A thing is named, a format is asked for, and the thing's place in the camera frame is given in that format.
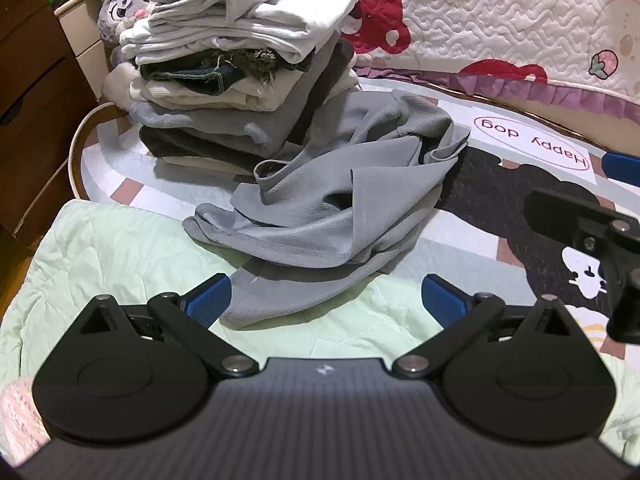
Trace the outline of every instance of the wooden dresser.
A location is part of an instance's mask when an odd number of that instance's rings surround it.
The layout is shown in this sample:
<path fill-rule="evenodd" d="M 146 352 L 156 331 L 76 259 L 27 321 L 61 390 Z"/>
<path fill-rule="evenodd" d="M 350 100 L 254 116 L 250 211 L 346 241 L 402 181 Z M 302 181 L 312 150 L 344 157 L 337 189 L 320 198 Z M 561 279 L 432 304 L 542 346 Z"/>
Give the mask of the wooden dresser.
<path fill-rule="evenodd" d="M 22 244 L 73 198 L 69 145 L 95 104 L 47 0 L 0 0 L 0 225 Z"/>

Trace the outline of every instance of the metal screw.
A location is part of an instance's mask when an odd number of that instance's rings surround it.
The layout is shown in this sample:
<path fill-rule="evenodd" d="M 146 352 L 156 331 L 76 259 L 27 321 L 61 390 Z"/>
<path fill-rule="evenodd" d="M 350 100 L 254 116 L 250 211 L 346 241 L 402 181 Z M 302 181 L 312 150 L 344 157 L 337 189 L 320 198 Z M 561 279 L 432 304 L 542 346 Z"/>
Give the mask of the metal screw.
<path fill-rule="evenodd" d="M 405 372 L 421 372 L 427 369 L 429 361 L 421 355 L 403 355 L 398 359 L 398 367 Z"/>
<path fill-rule="evenodd" d="M 228 372 L 242 373 L 250 370 L 254 361 L 246 355 L 229 355 L 222 359 L 222 367 Z"/>
<path fill-rule="evenodd" d="M 611 227 L 615 231 L 619 231 L 621 233 L 626 233 L 627 231 L 629 231 L 629 229 L 631 229 L 631 226 L 624 220 L 612 220 Z"/>
<path fill-rule="evenodd" d="M 494 297 L 494 294 L 491 292 L 476 292 L 474 294 L 474 301 L 476 303 L 480 303 L 481 301 L 488 300 L 492 297 Z"/>
<path fill-rule="evenodd" d="M 180 295 L 178 295 L 177 292 L 161 292 L 160 297 L 165 298 L 166 300 L 173 301 L 175 303 L 175 300 L 177 300 Z"/>
<path fill-rule="evenodd" d="M 592 236 L 587 236 L 584 239 L 584 248 L 588 252 L 593 251 L 596 248 L 596 240 L 595 240 L 595 238 L 593 238 Z"/>

